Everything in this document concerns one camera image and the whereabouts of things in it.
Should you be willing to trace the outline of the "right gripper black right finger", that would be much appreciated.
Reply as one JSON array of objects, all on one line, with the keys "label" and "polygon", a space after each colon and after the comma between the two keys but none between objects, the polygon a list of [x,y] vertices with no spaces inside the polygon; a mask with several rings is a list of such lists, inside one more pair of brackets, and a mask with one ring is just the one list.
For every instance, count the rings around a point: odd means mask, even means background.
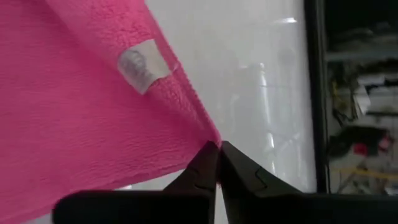
[{"label": "right gripper black right finger", "polygon": [[220,184],[229,224],[398,224],[398,197],[303,193],[228,141]]}]

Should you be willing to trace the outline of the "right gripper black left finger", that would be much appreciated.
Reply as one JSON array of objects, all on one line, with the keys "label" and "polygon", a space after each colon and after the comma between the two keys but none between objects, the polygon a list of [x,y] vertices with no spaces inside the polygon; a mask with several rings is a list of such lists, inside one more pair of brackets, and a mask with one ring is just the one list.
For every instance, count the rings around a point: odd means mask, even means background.
[{"label": "right gripper black left finger", "polygon": [[219,149],[208,141],[163,190],[82,190],[59,200],[53,224],[213,224]]}]

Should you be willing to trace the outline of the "pink towel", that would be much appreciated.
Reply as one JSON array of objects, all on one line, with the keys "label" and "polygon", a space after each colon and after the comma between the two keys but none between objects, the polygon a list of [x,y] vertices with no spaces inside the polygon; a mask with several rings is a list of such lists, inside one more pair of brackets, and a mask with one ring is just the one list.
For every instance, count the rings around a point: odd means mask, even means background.
[{"label": "pink towel", "polygon": [[145,0],[0,0],[0,224],[220,143]]}]

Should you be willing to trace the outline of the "grey shelf with clutter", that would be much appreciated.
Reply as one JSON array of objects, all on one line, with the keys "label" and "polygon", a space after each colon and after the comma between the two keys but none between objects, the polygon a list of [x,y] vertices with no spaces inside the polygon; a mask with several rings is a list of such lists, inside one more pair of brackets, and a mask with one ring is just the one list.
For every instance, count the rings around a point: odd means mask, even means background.
[{"label": "grey shelf with clutter", "polygon": [[398,195],[398,0],[324,0],[335,194]]}]

